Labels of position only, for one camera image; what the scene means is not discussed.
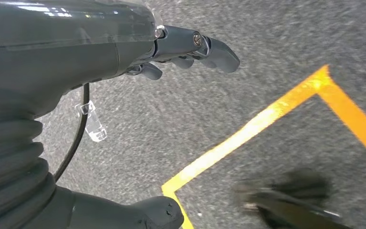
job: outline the robotic arm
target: robotic arm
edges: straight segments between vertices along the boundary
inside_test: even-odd
[[[130,206],[55,185],[34,119],[86,83],[122,74],[156,80],[149,62],[200,61],[230,73],[239,59],[198,31],[157,26],[137,0],[0,0],[0,229],[178,229],[178,204]]]

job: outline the yellow floor marking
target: yellow floor marking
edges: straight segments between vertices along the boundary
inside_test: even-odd
[[[194,229],[175,191],[249,141],[311,96],[318,94],[366,147],[366,115],[330,78],[327,65],[273,102],[242,129],[206,152],[162,185],[163,194],[177,201],[183,211],[183,229]]]

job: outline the clear plastic clip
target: clear plastic clip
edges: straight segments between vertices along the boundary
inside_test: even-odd
[[[96,107],[92,101],[89,101],[87,104],[78,104],[75,108],[78,111],[78,117],[80,117],[81,114],[88,115],[85,131],[94,142],[101,142],[107,138],[107,132],[100,123],[99,117],[95,111]]]

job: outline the black cable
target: black cable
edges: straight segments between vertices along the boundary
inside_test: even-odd
[[[89,83],[83,86],[83,99],[82,104],[87,104],[90,101],[89,95]],[[60,167],[58,167],[57,172],[54,174],[55,182],[60,179],[61,175],[64,173],[65,169],[68,167],[69,163],[71,162],[73,156],[75,155],[76,150],[78,149],[79,143],[81,143],[83,132],[85,132],[86,121],[88,120],[88,113],[82,114],[81,119],[79,121],[79,126],[75,137],[73,139],[73,143],[68,150],[64,160],[62,161]]]

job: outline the robotic finger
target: robotic finger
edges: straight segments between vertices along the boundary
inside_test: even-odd
[[[143,74],[152,80],[161,77],[162,71],[148,62],[172,62],[182,69],[190,68],[195,61],[208,68],[218,68],[225,73],[236,71],[240,60],[224,42],[201,35],[198,31],[163,26],[161,36],[155,41],[150,55],[133,63],[126,74]]]

